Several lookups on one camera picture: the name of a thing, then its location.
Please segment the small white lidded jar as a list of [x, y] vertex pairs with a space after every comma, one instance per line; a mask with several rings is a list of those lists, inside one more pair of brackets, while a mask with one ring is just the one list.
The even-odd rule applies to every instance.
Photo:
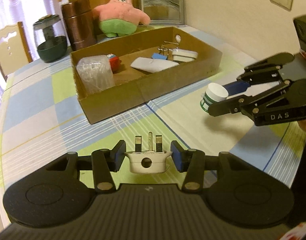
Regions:
[[210, 105], [226, 100], [228, 96], [228, 91], [222, 85], [209, 83], [200, 101], [200, 106], [205, 112], [208, 112]]

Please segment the white UK plug adapter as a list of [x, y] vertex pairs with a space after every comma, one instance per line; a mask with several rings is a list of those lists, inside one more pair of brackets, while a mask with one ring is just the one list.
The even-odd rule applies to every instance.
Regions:
[[172, 155], [171, 151], [163, 150], [163, 137], [156, 135], [156, 148], [153, 149], [153, 133], [148, 133], [148, 149], [142, 150], [142, 137], [135, 136], [135, 150], [125, 152], [129, 159], [130, 172], [135, 174], [159, 174], [167, 170], [166, 160]]

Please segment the checked tablecloth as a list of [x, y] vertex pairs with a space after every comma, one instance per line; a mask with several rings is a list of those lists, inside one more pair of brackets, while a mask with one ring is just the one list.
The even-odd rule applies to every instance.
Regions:
[[243, 115], [216, 120], [201, 109], [208, 80], [202, 80], [146, 104], [91, 125], [77, 100], [71, 59], [36, 60], [8, 77], [0, 106], [0, 229], [9, 224], [5, 190], [14, 182], [69, 151], [89, 155], [119, 140], [134, 148], [135, 136], [148, 146], [148, 133], [185, 148], [216, 155], [229, 151], [291, 185], [306, 133], [297, 123], [254, 126]]

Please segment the white rectangular lidded case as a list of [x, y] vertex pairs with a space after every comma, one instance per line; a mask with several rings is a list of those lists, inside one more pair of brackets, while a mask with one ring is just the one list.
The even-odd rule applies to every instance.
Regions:
[[198, 57], [198, 52], [185, 50], [185, 49], [173, 49], [172, 58], [176, 62], [191, 62], [196, 60]]

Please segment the clear plastic swab container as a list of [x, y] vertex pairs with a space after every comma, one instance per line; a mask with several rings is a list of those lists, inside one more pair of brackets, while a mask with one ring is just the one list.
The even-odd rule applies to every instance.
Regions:
[[107, 55], [83, 57], [76, 69], [88, 94], [99, 93], [115, 86]]

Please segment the white oblong plastic device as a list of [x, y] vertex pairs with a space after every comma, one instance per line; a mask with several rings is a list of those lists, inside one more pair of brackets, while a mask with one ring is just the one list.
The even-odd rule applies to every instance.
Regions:
[[138, 57], [131, 63], [131, 67], [137, 70], [142, 70], [149, 73], [156, 73], [162, 70], [178, 66], [179, 63], [163, 60], [163, 59], [149, 59], [146, 57]]

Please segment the blue binder clip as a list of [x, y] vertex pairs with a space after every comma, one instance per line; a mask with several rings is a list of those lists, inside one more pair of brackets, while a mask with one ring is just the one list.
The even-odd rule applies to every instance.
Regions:
[[172, 52], [171, 48], [166, 48], [166, 46], [161, 45], [157, 48], [158, 52], [152, 54], [152, 59], [167, 60], [170, 53]]

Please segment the red toy figure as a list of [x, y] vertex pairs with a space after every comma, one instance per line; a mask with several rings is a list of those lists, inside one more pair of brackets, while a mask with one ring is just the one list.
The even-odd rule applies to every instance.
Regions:
[[107, 57], [109, 59], [112, 72], [117, 72], [120, 67], [121, 60], [114, 54], [107, 54]]

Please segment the framed sand picture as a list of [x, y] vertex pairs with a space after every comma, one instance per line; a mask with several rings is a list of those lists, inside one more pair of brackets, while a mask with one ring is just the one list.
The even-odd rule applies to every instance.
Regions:
[[139, 9], [150, 18], [150, 24], [184, 25], [184, 0], [139, 0]]

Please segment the glass jar dark base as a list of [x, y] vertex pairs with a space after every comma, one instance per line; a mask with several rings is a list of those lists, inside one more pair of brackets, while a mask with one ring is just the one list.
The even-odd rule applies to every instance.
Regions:
[[40, 59], [46, 63], [62, 58], [67, 52], [67, 37], [59, 15], [47, 15], [33, 24], [34, 40]]

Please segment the brown metal thermos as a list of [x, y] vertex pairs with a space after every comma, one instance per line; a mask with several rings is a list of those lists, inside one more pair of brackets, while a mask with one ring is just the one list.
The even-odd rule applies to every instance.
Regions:
[[89, 0], [76, 0], [61, 6], [66, 32], [73, 51], [97, 43]]

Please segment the pink star plush toy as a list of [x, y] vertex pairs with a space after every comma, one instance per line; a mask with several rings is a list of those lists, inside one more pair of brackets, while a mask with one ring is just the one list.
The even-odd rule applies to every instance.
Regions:
[[138, 25], [149, 25], [150, 17], [135, 8], [132, 0], [110, 0], [92, 11], [93, 19], [108, 38], [133, 34]]

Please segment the wooden chair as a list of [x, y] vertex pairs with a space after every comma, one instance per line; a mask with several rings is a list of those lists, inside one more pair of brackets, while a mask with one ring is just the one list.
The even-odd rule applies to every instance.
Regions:
[[0, 29], [0, 71], [5, 80], [9, 74], [33, 61], [22, 22]]

